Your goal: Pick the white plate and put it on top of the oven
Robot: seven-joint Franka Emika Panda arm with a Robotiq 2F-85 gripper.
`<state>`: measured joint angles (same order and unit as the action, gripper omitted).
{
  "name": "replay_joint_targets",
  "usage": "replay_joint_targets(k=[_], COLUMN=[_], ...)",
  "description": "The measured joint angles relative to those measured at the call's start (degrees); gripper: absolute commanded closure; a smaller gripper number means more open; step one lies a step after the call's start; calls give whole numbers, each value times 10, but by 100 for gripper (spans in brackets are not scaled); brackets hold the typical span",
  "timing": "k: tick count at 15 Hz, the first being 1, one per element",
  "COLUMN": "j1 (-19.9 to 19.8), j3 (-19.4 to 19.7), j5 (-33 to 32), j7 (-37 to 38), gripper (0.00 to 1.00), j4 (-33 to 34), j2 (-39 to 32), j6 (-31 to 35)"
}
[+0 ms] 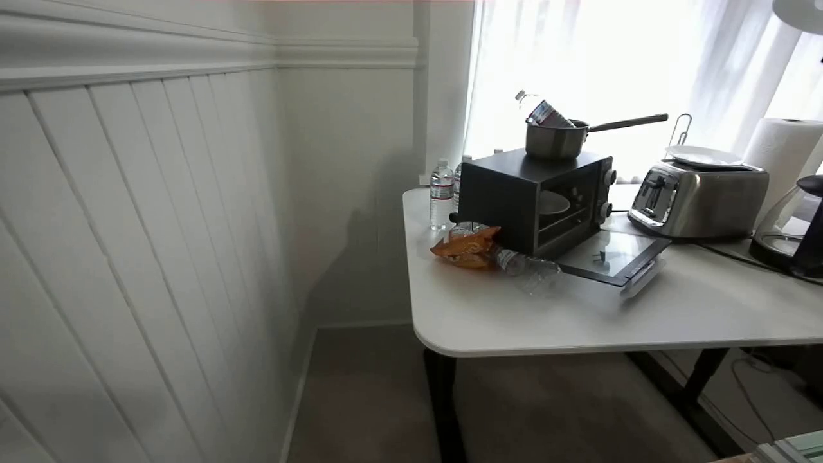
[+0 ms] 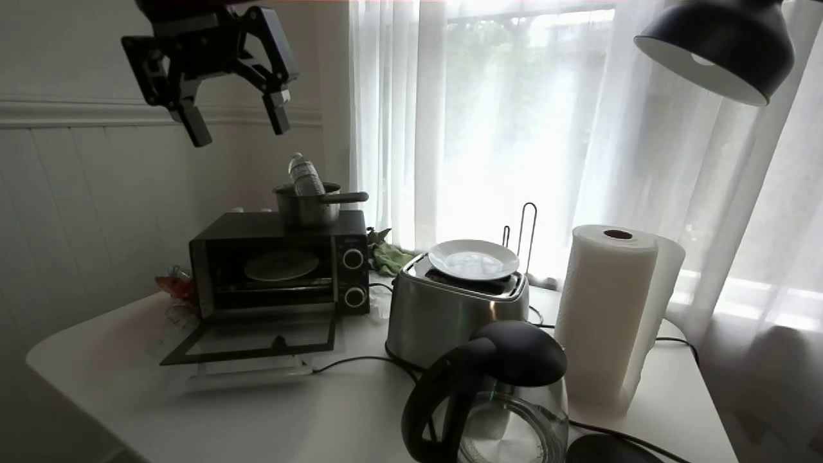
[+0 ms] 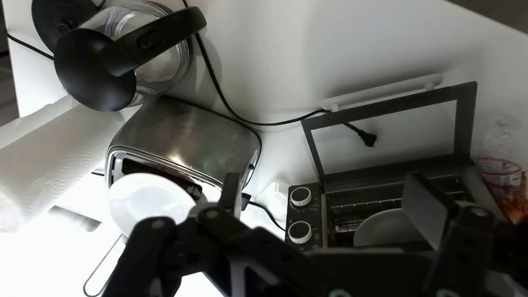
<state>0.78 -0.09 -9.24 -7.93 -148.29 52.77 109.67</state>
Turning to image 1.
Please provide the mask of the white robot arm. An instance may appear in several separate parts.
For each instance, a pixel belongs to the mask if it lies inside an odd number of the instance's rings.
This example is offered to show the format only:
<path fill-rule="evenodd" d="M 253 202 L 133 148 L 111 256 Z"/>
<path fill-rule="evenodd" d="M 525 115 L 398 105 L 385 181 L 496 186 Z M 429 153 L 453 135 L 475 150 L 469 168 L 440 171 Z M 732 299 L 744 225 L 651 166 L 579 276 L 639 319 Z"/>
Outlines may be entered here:
<path fill-rule="evenodd" d="M 806 34 L 823 34 L 823 0 L 771 0 L 771 10 L 788 27 Z"/>

